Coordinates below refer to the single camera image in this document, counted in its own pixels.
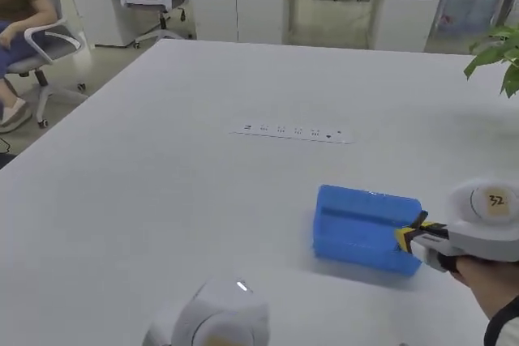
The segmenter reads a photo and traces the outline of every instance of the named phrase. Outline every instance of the shoe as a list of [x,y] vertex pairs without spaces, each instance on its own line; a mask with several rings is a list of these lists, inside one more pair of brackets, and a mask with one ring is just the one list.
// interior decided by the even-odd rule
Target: shoe
[[22,126],[32,116],[27,101],[18,98],[11,108],[3,108],[2,122],[0,122],[0,134],[9,133]]

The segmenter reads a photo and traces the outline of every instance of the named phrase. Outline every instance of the power strip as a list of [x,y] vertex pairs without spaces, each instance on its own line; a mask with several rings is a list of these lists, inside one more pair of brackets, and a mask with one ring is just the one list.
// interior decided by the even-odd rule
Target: power strip
[[301,127],[271,124],[241,125],[233,134],[260,135],[264,137],[299,139],[302,141],[348,144],[354,143],[353,136],[348,130],[326,130],[320,127]]

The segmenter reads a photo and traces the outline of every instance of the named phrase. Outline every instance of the black sleeve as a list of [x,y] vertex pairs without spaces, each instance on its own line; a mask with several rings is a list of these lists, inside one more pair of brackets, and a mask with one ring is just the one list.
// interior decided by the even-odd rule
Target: black sleeve
[[494,318],[488,323],[484,345],[496,346],[504,325],[515,318],[519,318],[519,297],[516,297],[501,311],[495,314]]

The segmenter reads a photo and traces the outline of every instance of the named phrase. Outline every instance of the white table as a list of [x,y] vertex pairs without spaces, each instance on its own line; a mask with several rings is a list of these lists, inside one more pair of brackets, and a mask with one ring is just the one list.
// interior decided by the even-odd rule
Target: white table
[[[311,249],[321,184],[416,197],[445,221],[451,187],[514,177],[519,100],[498,96],[501,66],[467,83],[469,60],[153,46],[0,171],[0,344],[138,346],[164,304],[225,269],[270,302],[272,346],[481,344],[486,319],[450,276]],[[229,133],[250,120],[356,143]]]

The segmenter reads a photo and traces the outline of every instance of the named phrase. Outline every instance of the blue plastic basket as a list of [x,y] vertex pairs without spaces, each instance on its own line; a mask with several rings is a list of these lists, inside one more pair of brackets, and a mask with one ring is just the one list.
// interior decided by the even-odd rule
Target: blue plastic basket
[[417,199],[321,186],[315,255],[412,276],[421,262],[397,248],[395,229],[411,224],[421,210]]

